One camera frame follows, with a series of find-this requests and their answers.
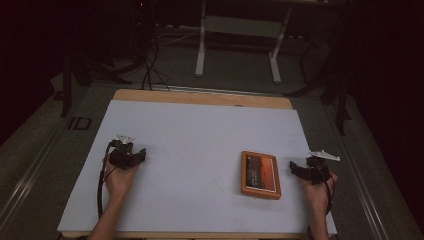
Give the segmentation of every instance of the table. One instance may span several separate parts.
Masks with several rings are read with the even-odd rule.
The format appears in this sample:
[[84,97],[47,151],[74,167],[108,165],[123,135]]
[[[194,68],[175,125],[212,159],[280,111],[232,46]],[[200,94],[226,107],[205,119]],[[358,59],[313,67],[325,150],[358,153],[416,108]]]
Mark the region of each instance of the table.
[[293,7],[296,5],[308,6],[314,8],[325,9],[338,9],[343,4],[333,3],[334,1],[316,1],[316,0],[268,0],[269,2],[279,2],[288,6],[284,13],[284,20],[282,22],[261,21],[251,19],[240,19],[232,17],[211,16],[206,14],[206,0],[202,0],[202,14],[200,21],[200,44],[199,52],[197,54],[195,75],[197,77],[203,76],[203,66],[205,62],[206,47],[205,35],[206,31],[230,33],[239,35],[259,36],[275,38],[275,47],[268,53],[269,63],[271,66],[272,77],[274,83],[281,83],[280,71],[277,63],[278,52],[280,51],[281,44],[289,23],[290,17],[293,12]]
[[[119,90],[111,101],[58,226],[64,236],[87,235],[96,224],[101,159],[111,138],[128,133],[147,158],[118,237],[305,237],[306,201],[288,161],[304,163],[309,149],[288,99],[139,90]],[[243,150],[277,157],[280,200],[241,194]],[[336,233],[331,213],[327,222]]]

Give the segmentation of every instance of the white surface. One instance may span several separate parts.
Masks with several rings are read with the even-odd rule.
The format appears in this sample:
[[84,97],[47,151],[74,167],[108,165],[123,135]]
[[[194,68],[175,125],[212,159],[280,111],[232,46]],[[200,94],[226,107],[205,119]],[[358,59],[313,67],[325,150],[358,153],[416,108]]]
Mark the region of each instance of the white surface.
[[[309,152],[296,111],[129,101],[110,103],[59,231],[90,231],[97,222],[101,161],[117,134],[147,148],[118,231],[305,232],[303,190],[288,168],[290,160],[304,165]],[[276,156],[280,200],[241,194],[244,150]]]

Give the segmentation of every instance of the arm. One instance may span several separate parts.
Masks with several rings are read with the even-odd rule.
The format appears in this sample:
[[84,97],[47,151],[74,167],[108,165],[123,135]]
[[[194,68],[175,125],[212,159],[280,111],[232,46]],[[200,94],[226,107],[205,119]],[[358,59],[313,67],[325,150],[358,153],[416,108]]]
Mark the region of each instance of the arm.
[[106,178],[106,187],[109,190],[110,199],[103,215],[90,233],[89,240],[113,239],[116,225],[118,224],[122,208],[131,189],[138,167],[137,165],[123,171],[119,168],[115,169],[109,162],[106,163],[105,176],[108,176]]
[[[334,181],[337,180],[337,176],[331,173]],[[309,209],[311,211],[311,223],[310,230],[315,240],[328,240],[327,230],[327,188],[324,183],[312,185],[311,182],[300,179],[300,183],[305,189],[306,198],[308,200]],[[329,179],[327,181],[331,191],[333,189],[333,181]]]

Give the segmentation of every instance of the dark background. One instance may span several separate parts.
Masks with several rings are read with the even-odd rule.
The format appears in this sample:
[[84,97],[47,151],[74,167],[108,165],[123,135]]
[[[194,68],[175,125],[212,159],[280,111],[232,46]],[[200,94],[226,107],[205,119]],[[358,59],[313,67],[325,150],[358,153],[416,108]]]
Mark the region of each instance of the dark background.
[[[96,52],[102,46],[101,24],[97,25],[94,1],[3,1],[0,3],[0,100],[2,144],[38,107],[53,94],[49,80],[62,71],[64,39],[79,41]],[[424,1],[361,1],[343,29],[339,43],[351,64],[353,81],[349,93],[358,107],[404,196],[424,231],[424,170],[421,148],[424,80]],[[200,1],[155,1],[160,25],[198,26]],[[249,17],[281,19],[280,10],[261,6]],[[228,5],[212,11],[228,13]],[[308,39],[307,14],[296,13],[289,35]],[[97,52],[96,56],[108,53]]]

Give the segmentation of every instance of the white plastic piece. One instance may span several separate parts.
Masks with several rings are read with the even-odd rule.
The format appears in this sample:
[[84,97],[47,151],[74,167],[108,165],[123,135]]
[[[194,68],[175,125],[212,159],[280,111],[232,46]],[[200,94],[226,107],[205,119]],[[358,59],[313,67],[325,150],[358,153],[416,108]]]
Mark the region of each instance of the white plastic piece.
[[328,154],[324,150],[322,150],[321,152],[309,152],[309,154],[311,154],[312,156],[315,156],[315,157],[319,157],[319,158],[325,158],[325,159],[329,159],[329,160],[340,161],[340,157],[336,157],[336,156],[333,156],[331,154]]
[[133,137],[128,137],[128,136],[119,135],[119,134],[118,134],[118,138],[123,144],[127,144],[135,140],[135,138]]

